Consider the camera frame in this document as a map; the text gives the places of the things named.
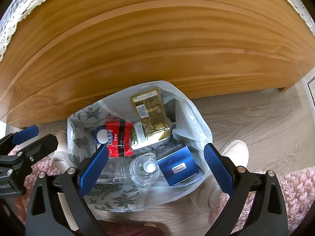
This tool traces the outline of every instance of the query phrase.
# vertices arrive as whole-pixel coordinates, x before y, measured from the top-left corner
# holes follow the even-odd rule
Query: red snack package
[[[108,121],[105,123],[109,157],[129,156],[133,154],[133,150],[130,147],[132,126],[133,123],[130,121]]]

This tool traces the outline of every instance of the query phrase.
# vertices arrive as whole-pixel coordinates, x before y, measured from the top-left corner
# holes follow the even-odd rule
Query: white bottle cap
[[[153,161],[151,160],[147,160],[144,164],[143,164],[143,169],[145,172],[147,173],[153,173],[156,169],[156,165]]]
[[[97,132],[96,139],[100,144],[106,144],[108,142],[107,130],[103,129]]]

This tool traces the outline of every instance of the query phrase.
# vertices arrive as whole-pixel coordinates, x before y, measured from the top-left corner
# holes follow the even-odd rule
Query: metal screw
[[[9,169],[9,170],[7,171],[7,175],[8,175],[8,176],[10,176],[12,173],[13,173],[13,169]]]
[[[269,176],[274,176],[274,175],[275,175],[275,172],[273,172],[272,170],[268,170],[268,175],[269,175]]]
[[[46,175],[45,172],[40,172],[40,173],[38,174],[38,177],[39,177],[39,178],[43,178],[45,175]]]
[[[68,173],[69,175],[71,175],[71,174],[75,173],[75,171],[76,171],[75,168],[69,168],[69,169],[67,170],[67,173]]]
[[[244,173],[246,171],[246,168],[244,168],[243,166],[239,166],[239,167],[237,167],[237,171]]]

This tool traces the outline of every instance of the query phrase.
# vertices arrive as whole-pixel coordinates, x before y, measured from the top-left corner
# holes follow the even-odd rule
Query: barcode
[[[149,117],[149,114],[148,114],[148,111],[146,110],[145,105],[136,106],[136,109],[137,109],[141,119],[145,118],[145,117]]]

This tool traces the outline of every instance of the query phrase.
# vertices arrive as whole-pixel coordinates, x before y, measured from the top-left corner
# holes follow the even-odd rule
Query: wooden cabinet
[[[67,118],[126,87],[166,80],[189,98],[289,88],[315,38],[286,0],[47,0],[1,62],[0,118]]]

